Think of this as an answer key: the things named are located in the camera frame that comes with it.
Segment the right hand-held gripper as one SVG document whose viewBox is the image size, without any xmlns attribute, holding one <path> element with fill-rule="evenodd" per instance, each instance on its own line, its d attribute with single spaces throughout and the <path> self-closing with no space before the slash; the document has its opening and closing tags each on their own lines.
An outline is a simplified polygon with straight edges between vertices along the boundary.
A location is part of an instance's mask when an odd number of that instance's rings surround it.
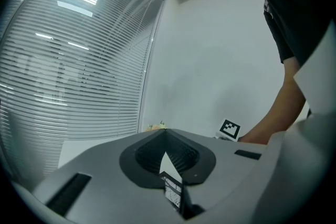
<svg viewBox="0 0 336 224">
<path fill-rule="evenodd" d="M 237 142 L 239 138 L 240 125 L 225 119 L 219 130 L 216 132 L 216 137 L 222 140 Z"/>
</svg>

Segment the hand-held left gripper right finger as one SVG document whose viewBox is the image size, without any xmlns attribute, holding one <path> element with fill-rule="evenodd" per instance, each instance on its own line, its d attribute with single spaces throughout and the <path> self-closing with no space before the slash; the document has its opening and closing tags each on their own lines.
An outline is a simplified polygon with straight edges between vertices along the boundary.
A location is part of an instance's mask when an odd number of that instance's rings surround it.
<svg viewBox="0 0 336 224">
<path fill-rule="evenodd" d="M 165 131 L 166 153 L 181 180 L 178 210 L 166 219 L 252 219 L 264 185 L 252 179 L 264 147 Z"/>
</svg>

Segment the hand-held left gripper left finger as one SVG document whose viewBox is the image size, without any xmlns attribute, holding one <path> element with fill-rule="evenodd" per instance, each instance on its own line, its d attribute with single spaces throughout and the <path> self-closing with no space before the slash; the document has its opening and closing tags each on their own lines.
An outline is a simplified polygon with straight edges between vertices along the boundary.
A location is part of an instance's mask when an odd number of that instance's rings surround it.
<svg viewBox="0 0 336 224">
<path fill-rule="evenodd" d="M 72 222 L 182 222 L 162 189 L 141 188 L 120 168 L 124 149 L 148 137 L 139 133 L 91 147 L 52 172 L 33 190 L 47 204 L 74 175 L 90 176 L 66 214 Z"/>
</svg>

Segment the black picture frame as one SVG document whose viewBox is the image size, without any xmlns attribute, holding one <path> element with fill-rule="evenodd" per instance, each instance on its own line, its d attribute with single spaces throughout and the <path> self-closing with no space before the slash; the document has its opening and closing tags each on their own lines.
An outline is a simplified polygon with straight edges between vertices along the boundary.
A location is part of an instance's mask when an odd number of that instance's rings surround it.
<svg viewBox="0 0 336 224">
<path fill-rule="evenodd" d="M 176 211 L 179 211 L 181 205 L 182 184 L 166 172 L 159 174 L 164 180 L 164 196 Z"/>
</svg>

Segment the person's right forearm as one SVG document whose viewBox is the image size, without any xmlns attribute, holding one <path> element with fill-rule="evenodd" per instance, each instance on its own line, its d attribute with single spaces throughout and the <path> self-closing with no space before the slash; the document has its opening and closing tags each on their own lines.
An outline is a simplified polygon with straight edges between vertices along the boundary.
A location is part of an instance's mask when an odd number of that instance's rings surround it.
<svg viewBox="0 0 336 224">
<path fill-rule="evenodd" d="M 286 131 L 298 118 L 306 99 L 295 82 L 300 65 L 296 58 L 283 61 L 284 81 L 268 113 L 247 134 L 238 139 L 243 143 L 267 144 L 271 136 Z"/>
</svg>

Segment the yellow flower bouquet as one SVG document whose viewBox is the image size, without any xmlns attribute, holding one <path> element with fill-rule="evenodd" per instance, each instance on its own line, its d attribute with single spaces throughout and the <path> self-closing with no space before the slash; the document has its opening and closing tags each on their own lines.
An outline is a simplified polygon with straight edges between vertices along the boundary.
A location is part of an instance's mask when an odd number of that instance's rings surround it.
<svg viewBox="0 0 336 224">
<path fill-rule="evenodd" d="M 150 124 L 146 127 L 145 131 L 148 132 L 148 131 L 153 131 L 153 130 L 159 130 L 159 129 L 166 129 L 166 124 L 161 121 L 160 123 L 158 124 Z"/>
</svg>

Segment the white window blinds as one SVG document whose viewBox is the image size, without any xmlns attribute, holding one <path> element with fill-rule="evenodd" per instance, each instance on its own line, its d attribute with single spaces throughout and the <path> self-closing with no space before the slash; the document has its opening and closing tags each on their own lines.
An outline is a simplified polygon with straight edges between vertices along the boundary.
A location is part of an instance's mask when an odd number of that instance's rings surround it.
<svg viewBox="0 0 336 224">
<path fill-rule="evenodd" d="M 135 134 L 164 0 L 8 0 L 0 15 L 0 142 L 33 188 L 67 140 Z"/>
</svg>

